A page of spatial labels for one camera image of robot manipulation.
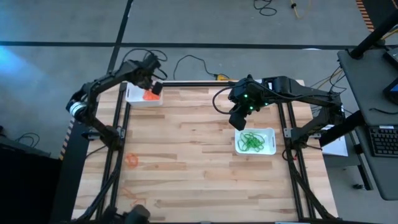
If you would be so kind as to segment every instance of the gray desk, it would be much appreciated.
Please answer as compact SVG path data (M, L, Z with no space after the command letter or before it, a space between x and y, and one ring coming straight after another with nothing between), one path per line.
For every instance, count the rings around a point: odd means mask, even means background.
M368 126L398 125L396 115L369 111L370 108L398 111L398 106L390 103L382 94L383 89L398 78L398 71L383 59L384 52L379 49L368 50L359 60L352 59L347 51L337 54ZM398 200L398 159L373 157L366 128L357 127L355 131L381 197L384 200Z

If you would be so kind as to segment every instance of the orange object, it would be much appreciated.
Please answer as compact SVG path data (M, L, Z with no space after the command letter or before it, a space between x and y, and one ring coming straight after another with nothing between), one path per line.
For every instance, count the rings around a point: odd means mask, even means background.
M151 91L145 90L144 96L142 97L144 100L160 100L160 96L153 94Z
M138 157L133 153L128 153L124 161L126 161L127 166L131 169L138 166Z

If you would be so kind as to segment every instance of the black metal frame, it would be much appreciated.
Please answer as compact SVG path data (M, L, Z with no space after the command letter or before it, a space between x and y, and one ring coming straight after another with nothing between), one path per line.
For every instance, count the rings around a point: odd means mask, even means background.
M113 47L113 52L111 55L111 59L108 65L108 72L112 71L115 67L116 59L118 57L119 49L121 47L145 47L145 48L196 48L196 49L321 49L321 50L343 50L343 49L353 49L351 51L351 56L354 58L360 58L364 51L374 45L386 32L388 32L395 24L398 22L398 10L396 10L387 20L383 23L379 28L377 28L372 34L370 34L362 43L358 46L353 45L289 45L289 44L199 44L199 43L122 43L124 31L126 29L126 24L128 20L128 15L132 6L133 0L127 0L127 4L124 10L123 18L121 21L121 25L118 31L118 36L115 42L29 42L29 41L0 41L0 46L35 46L35 47ZM185 82L185 83L165 83L165 86L226 86L226 83L207 83L207 82ZM114 116L113 126L117 126L117 122L119 119L119 112L121 109L121 100L123 98L123 90L119 91L118 103L116 107L116 112ZM284 114L281 113L283 111L282 105L278 105L280 120L282 127L286 127L286 122L284 119ZM292 127L295 126L294 114L292 109L290 109L291 105L288 105L289 116L292 122ZM125 114L123 127L127 126L128 122L128 114ZM75 203L77 189L80 182L81 173L84 166L85 156L88 147L88 141L84 140L80 133L83 131L87 131L86 127L81 124L75 124L72 133L70 134L70 140L67 146L67 152L64 156L63 165L62 165L62 175L60 176L60 182L58 184L57 194L54 200L53 212L51 221L59 222L62 220L69 220L73 206ZM288 157L291 157L291 151L287 153ZM107 155L107 161L104 168L104 176L103 182L109 179L109 171L110 171L110 162L113 154L111 152ZM304 182L307 182L308 177L306 178L305 164L302 158L302 153L298 151L298 162L300 165L301 176L304 179ZM117 184L115 184L115 191L113 191L113 198L116 197ZM297 203L300 200L299 192L297 188L297 182L292 178L292 186L294 191L294 196L296 200L297 213L300 220L308 221L302 215L302 207L301 202ZM99 211L103 210L103 202L99 203ZM311 211L313 211L313 205L308 203L307 206L310 211L310 216L312 217Z

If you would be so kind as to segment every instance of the concrete floor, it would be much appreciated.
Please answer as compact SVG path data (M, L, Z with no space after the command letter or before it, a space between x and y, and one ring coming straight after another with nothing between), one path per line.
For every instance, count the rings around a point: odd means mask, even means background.
M312 1L309 15L296 20L288 0L273 1L278 10L264 17L242 0L135 0L123 42L230 44L355 45L369 34L355 0ZM114 42L127 0L3 0L0 41ZM299 13L307 2L299 1ZM398 43L392 37L389 44ZM65 105L84 82L105 74L112 48L0 46L0 125L10 138L40 135L39 149L57 157L70 115ZM129 49L122 48L116 62ZM169 57L162 68L172 78L186 54L206 60L208 69L242 78L285 75L311 85L338 66L334 50L161 49ZM141 58L142 52L131 54ZM201 62L181 62L177 80L209 80ZM349 87L343 79L340 86ZM341 95L345 108L358 109L350 89ZM360 183L355 167L329 168L340 217L395 223L398 202L386 202L377 190L353 190Z

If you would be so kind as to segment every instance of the white paper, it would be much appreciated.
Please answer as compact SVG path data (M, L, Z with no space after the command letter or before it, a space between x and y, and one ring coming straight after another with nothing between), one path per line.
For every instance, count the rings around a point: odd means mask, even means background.
M327 130L332 128L334 125L327 125L322 128L322 130ZM344 136L334 140L333 142L322 147L322 153L326 155L334 156L348 156L346 138Z

